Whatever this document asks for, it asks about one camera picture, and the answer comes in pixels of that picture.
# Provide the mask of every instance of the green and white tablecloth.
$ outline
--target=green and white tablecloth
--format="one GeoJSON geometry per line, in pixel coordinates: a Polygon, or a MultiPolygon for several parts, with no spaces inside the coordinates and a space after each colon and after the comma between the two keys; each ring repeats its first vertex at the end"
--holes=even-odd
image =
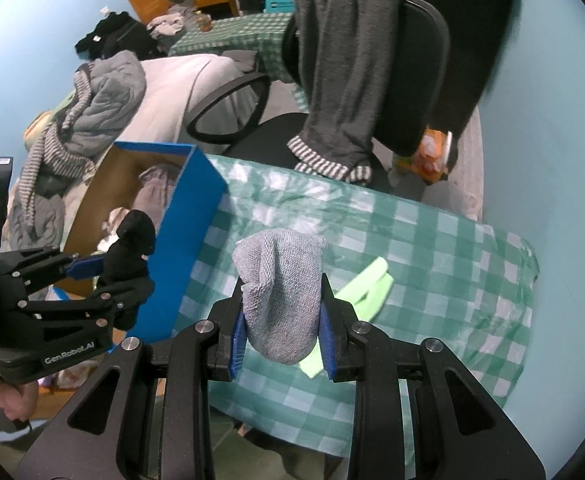
{"type": "Polygon", "coordinates": [[[217,54],[225,50],[253,50],[259,53],[260,71],[273,81],[292,83],[282,59],[282,42],[292,14],[250,14],[213,23],[212,30],[192,27],[168,52],[169,56],[217,54]]]}
{"type": "MultiPolygon", "coordinates": [[[[325,272],[333,289],[375,257],[389,263],[394,286],[374,320],[391,337],[441,338],[503,405],[523,369],[538,273],[519,236],[429,206],[294,171],[209,157],[228,182],[184,296],[175,329],[205,318],[231,295],[237,241],[289,227],[329,243],[325,272]]],[[[405,384],[402,392],[407,394],[405,384]]],[[[300,446],[349,454],[355,386],[310,379],[297,366],[248,348],[234,383],[211,383],[210,403],[250,426],[300,446]]],[[[405,434],[412,435],[408,399],[405,434]]],[[[407,437],[407,460],[413,458],[407,437]]]]}

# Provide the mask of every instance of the blue wall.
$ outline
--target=blue wall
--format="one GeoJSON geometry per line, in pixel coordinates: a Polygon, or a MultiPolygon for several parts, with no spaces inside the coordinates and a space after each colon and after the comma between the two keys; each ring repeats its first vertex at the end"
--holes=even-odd
{"type": "Polygon", "coordinates": [[[532,242],[533,340],[506,411],[549,478],[585,436],[585,6],[521,0],[480,104],[485,221],[532,242]]]}
{"type": "Polygon", "coordinates": [[[16,168],[24,130],[72,89],[74,45],[104,6],[132,13],[128,0],[0,0],[0,155],[13,155],[16,168]]]}

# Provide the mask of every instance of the open box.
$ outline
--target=open box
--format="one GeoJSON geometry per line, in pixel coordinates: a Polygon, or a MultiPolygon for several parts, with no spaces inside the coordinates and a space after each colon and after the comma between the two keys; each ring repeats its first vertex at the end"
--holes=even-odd
{"type": "MultiPolygon", "coordinates": [[[[79,206],[64,247],[65,253],[94,253],[104,237],[102,224],[110,212],[118,207],[130,209],[141,189],[140,174],[164,162],[182,170],[157,233],[155,254],[148,259],[155,292],[140,308],[137,324],[128,332],[146,343],[172,335],[192,266],[226,190],[226,182],[204,153],[190,144],[115,142],[79,206]]],[[[86,297],[93,285],[92,280],[68,279],[58,286],[86,297]]]]}

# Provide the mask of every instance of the human hand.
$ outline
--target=human hand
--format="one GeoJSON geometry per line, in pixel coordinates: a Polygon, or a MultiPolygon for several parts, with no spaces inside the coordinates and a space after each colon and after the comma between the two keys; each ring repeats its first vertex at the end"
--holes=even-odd
{"type": "Polygon", "coordinates": [[[9,420],[28,420],[37,406],[38,395],[37,383],[12,386],[0,379],[0,409],[9,420]]]}

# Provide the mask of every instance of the metal bolt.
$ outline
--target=metal bolt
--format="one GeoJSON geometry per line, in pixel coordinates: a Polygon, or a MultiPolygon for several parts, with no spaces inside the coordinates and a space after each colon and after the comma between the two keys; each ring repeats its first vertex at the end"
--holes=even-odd
{"type": "Polygon", "coordinates": [[[209,319],[202,319],[194,326],[194,329],[200,334],[205,334],[214,329],[214,323],[209,319]]]}
{"type": "Polygon", "coordinates": [[[355,321],[353,323],[353,330],[358,334],[367,334],[371,330],[371,324],[365,321],[355,321]]]}
{"type": "Polygon", "coordinates": [[[127,337],[122,341],[122,348],[124,350],[135,350],[140,344],[139,338],[127,337]]]}
{"type": "Polygon", "coordinates": [[[444,343],[439,341],[439,339],[431,337],[430,339],[426,339],[426,349],[431,352],[441,352],[444,349],[444,343]]]}

